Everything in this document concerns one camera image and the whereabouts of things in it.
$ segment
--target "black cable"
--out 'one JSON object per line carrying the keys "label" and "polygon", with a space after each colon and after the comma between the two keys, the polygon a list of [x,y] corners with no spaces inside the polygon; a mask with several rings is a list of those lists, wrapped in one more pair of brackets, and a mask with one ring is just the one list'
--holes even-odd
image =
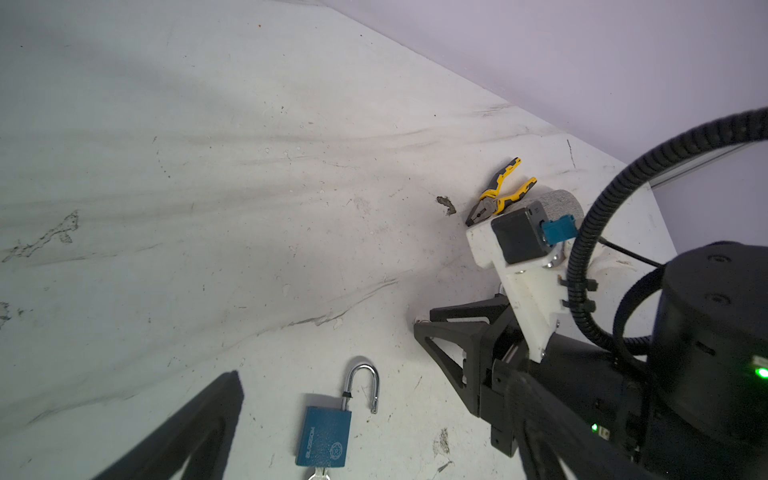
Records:
{"label": "black cable", "polygon": [[[587,305],[587,266],[598,237],[621,204],[645,182],[708,151],[768,140],[768,108],[745,111],[692,128],[665,141],[624,168],[600,193],[584,217],[568,261],[568,306],[579,330],[595,345],[613,351],[613,338],[592,318]],[[624,339],[632,355],[645,355],[649,336]]]}
{"label": "black cable", "polygon": [[650,272],[639,279],[621,299],[619,307],[616,309],[614,317],[614,351],[627,363],[635,368],[641,375],[647,374],[645,363],[634,358],[627,346],[624,345],[624,327],[632,313],[640,306],[643,301],[655,292],[661,290],[661,282],[664,279],[666,265],[661,265],[653,272]]}
{"label": "black cable", "polygon": [[622,252],[624,255],[627,255],[628,257],[632,257],[635,260],[639,260],[639,261],[641,261],[643,263],[647,263],[648,265],[655,266],[656,268],[658,268],[658,267],[660,267],[662,265],[662,263],[658,263],[658,262],[656,262],[654,260],[645,258],[642,255],[638,255],[635,252],[627,250],[624,247],[620,247],[616,243],[609,242],[608,240],[605,240],[603,237],[598,237],[598,242],[602,243],[603,245],[605,245],[608,248],[612,248],[612,249],[616,250],[617,252]]}

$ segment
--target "key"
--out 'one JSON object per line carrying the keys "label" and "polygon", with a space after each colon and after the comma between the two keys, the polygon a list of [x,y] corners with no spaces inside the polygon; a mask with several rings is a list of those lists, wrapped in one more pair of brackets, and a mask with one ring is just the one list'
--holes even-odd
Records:
{"label": "key", "polygon": [[331,480],[328,475],[328,469],[324,467],[315,467],[315,474],[309,480]]}

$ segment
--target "blue padlock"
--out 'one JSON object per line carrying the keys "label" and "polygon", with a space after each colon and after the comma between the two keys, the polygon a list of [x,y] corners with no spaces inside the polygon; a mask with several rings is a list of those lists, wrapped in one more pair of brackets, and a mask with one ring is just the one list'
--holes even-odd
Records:
{"label": "blue padlock", "polygon": [[346,377],[346,390],[342,394],[342,407],[326,409],[307,407],[304,415],[304,427],[296,464],[301,467],[339,468],[346,463],[346,447],[349,442],[349,424],[352,412],[347,410],[352,398],[352,379],[360,369],[368,369],[373,374],[373,400],[371,413],[379,409],[379,372],[369,363],[361,363],[349,371]]}

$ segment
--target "screw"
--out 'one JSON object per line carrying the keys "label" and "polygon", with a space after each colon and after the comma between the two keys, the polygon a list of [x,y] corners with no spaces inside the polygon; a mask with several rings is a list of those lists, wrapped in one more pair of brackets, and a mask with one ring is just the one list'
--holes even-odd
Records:
{"label": "screw", "polygon": [[710,262],[730,263],[730,258],[726,257],[725,255],[709,255],[707,260]]}
{"label": "screw", "polygon": [[730,305],[730,298],[722,293],[708,293],[704,296],[709,301],[719,303],[720,305]]}

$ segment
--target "pliers jaw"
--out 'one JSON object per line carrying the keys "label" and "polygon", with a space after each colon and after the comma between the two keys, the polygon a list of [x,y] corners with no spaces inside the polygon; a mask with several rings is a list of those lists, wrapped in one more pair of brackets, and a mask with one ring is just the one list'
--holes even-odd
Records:
{"label": "pliers jaw", "polygon": [[476,225],[477,223],[491,218],[493,214],[496,213],[496,210],[498,210],[496,199],[485,197],[480,200],[474,207],[472,207],[472,209],[469,211],[469,216],[467,217],[467,221],[465,223],[467,227]]}

